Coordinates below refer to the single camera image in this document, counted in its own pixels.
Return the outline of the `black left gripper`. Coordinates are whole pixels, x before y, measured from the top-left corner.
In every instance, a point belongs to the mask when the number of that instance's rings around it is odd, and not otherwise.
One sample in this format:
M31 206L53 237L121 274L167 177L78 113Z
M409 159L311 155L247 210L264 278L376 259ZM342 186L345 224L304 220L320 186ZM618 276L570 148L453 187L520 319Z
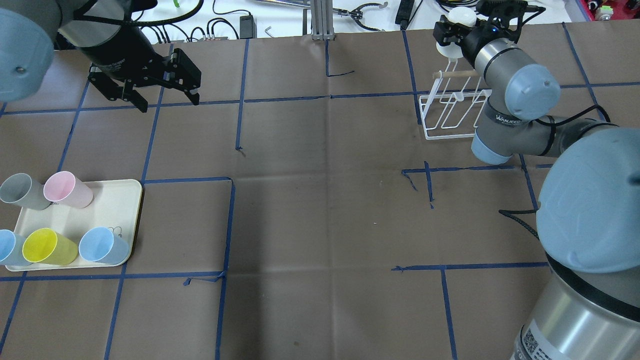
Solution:
M87 79L106 100L129 102L146 113L149 104L137 88L160 85L183 92L194 106L201 102L198 66L181 48L167 57L158 54L139 27L120 26L98 44L76 47L91 61Z

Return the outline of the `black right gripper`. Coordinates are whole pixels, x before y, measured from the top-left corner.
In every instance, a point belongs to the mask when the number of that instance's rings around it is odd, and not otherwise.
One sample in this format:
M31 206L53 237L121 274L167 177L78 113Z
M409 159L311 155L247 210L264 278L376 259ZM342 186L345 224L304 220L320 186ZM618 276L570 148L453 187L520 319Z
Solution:
M435 22L433 36L441 47L455 44L462 50L462 58L474 63L480 50L493 40L505 38L517 43L521 36L521 20L528 9L525 0L479 0L476 11L487 16L487 20L477 19L474 27L466 35L466 26L450 21L442 14ZM510 27L512 19L518 19L515 28Z

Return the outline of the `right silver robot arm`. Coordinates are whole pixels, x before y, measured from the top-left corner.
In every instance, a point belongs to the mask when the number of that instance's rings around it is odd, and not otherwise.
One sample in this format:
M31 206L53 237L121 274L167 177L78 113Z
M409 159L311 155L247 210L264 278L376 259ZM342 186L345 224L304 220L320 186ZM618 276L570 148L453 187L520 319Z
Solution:
M525 0L480 0L435 23L438 50L463 57L489 86L471 151L498 166L512 155L555 158L539 195L534 235L551 278L514 340L512 360L639 358L639 130L551 116L561 89L518 47Z

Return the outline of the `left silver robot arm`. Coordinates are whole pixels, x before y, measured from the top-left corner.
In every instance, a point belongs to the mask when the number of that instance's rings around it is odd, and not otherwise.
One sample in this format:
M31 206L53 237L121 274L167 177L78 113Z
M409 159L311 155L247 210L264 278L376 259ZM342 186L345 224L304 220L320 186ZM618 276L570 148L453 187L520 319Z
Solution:
M161 86L200 103L202 73L180 48L158 54L142 27L162 27L194 16L203 1L174 18L135 21L132 14L153 9L156 0L3 0L0 3L2 102L39 91L62 35L91 62L87 79L108 101L148 109L139 88Z

